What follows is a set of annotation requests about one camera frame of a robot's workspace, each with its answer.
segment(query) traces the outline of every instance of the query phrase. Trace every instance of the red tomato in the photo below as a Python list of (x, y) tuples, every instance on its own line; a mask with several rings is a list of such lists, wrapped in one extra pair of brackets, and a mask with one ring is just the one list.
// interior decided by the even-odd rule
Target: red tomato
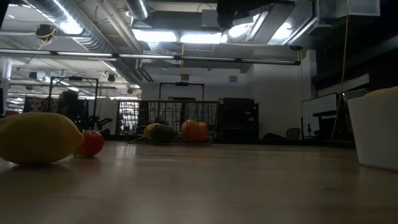
[(81, 156), (91, 158), (102, 150), (102, 147), (104, 146), (104, 138), (99, 132), (89, 130), (85, 131), (83, 136), (85, 137), (85, 141), (78, 150)]

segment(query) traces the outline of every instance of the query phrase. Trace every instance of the orange squash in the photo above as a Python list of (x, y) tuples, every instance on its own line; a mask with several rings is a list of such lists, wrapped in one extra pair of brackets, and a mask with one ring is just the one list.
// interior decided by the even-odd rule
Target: orange squash
[(181, 135), (186, 141), (202, 142), (208, 136), (207, 125), (204, 122), (188, 120), (182, 124)]

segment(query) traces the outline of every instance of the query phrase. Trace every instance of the wire rack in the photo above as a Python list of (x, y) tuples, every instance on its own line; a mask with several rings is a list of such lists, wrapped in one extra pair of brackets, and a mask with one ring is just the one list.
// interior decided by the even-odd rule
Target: wire rack
[(173, 143), (185, 142), (183, 123), (206, 123), (206, 142), (216, 137), (219, 101), (132, 100), (119, 101), (116, 132), (122, 136), (144, 136), (145, 127), (153, 123), (166, 124), (176, 131)]

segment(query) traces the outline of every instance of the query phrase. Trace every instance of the wooden table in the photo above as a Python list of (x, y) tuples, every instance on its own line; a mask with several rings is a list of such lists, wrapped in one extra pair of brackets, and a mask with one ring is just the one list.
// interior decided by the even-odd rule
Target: wooden table
[(97, 159), (0, 160), (1, 223), (398, 223), (398, 173), (346, 149), (107, 142)]

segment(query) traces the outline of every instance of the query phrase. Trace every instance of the white bin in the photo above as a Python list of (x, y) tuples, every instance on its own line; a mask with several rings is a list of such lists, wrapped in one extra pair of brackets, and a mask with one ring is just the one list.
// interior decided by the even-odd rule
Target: white bin
[(398, 92), (348, 101), (359, 162), (398, 171)]

